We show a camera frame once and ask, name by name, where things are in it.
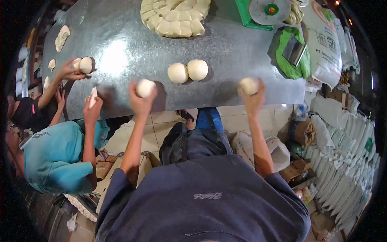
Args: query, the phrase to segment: forearm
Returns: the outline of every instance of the forearm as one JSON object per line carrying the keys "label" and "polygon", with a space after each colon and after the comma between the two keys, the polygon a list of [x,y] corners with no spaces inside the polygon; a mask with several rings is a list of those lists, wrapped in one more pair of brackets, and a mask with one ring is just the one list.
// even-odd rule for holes
{"label": "forearm", "polygon": [[55,113],[54,117],[51,120],[49,127],[59,123],[60,116],[62,115],[62,111],[63,111],[62,108],[58,108],[57,112]]}
{"label": "forearm", "polygon": [[267,147],[265,137],[258,122],[258,117],[254,115],[248,116],[248,124],[250,126],[251,138],[253,140],[253,152],[255,171],[265,178],[274,172],[273,160]]}
{"label": "forearm", "polygon": [[147,116],[135,116],[135,119],[134,129],[126,146],[120,167],[134,187],[137,185],[139,175],[141,142]]}
{"label": "forearm", "polygon": [[54,96],[61,82],[62,80],[59,77],[57,76],[54,77],[54,79],[52,80],[48,88],[43,92],[42,96],[38,101],[39,109],[42,109],[48,105],[48,103],[50,102],[51,98]]}
{"label": "forearm", "polygon": [[96,173],[97,163],[96,163],[96,156],[94,151],[94,134],[95,134],[95,127],[90,127],[86,125],[82,162],[90,162],[93,166],[93,173],[87,175],[87,179],[91,182],[93,189],[97,187],[97,173]]}

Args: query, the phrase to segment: navy blue t-shirt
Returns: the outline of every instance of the navy blue t-shirt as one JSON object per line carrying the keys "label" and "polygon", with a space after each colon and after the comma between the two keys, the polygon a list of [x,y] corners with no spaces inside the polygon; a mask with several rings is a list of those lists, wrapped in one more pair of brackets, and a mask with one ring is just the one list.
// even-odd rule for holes
{"label": "navy blue t-shirt", "polygon": [[278,173],[262,179],[238,155],[153,168],[136,190],[111,178],[97,241],[300,241],[309,212]]}

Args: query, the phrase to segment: man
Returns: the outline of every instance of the man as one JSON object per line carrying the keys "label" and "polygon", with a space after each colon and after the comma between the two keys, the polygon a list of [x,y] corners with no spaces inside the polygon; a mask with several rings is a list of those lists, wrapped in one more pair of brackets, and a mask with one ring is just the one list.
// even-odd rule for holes
{"label": "man", "polygon": [[59,123],[60,115],[63,111],[62,105],[58,103],[58,111],[55,114],[55,118],[52,120],[53,123],[50,123],[45,111],[45,107],[50,102],[51,98],[56,95],[58,100],[57,90],[62,83],[62,80],[78,80],[86,77],[85,74],[74,74],[78,69],[71,68],[69,65],[74,59],[68,60],[55,75],[54,79],[51,81],[48,88],[44,91],[41,97],[35,98],[21,98],[19,101],[15,102],[13,96],[8,96],[8,112],[7,118],[10,119],[16,126],[21,129],[29,129],[33,132],[40,131],[49,125],[54,125]]}
{"label": "man", "polygon": [[32,135],[22,149],[18,135],[8,127],[5,139],[16,175],[42,193],[91,193],[97,186],[96,150],[131,120],[128,116],[97,120],[103,101],[95,99],[92,108],[86,99],[83,120],[49,126]]}
{"label": "man", "polygon": [[199,109],[196,129],[182,123],[172,128],[160,149],[162,166],[153,168],[136,190],[141,140],[157,93],[139,98],[134,82],[129,93],[136,122],[101,207],[97,241],[305,240],[309,212],[273,173],[257,118],[264,103],[262,81],[256,95],[243,94],[255,170],[231,154],[217,110]]}

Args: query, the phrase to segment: green tray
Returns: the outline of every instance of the green tray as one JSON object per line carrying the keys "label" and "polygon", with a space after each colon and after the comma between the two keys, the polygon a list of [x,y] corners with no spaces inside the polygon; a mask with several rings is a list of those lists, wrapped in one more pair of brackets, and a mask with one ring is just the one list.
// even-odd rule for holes
{"label": "green tray", "polygon": [[251,0],[235,0],[236,5],[238,6],[239,14],[241,15],[243,26],[251,29],[262,29],[273,31],[273,25],[261,25],[254,22],[251,19],[250,13],[248,12],[248,7]]}

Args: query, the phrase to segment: shirt logo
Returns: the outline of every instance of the shirt logo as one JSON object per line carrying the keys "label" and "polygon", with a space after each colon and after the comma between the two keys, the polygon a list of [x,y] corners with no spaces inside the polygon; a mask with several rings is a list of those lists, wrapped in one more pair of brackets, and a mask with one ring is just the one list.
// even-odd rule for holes
{"label": "shirt logo", "polygon": [[214,192],[214,193],[203,193],[203,194],[194,194],[194,199],[219,199],[222,197],[221,192]]}

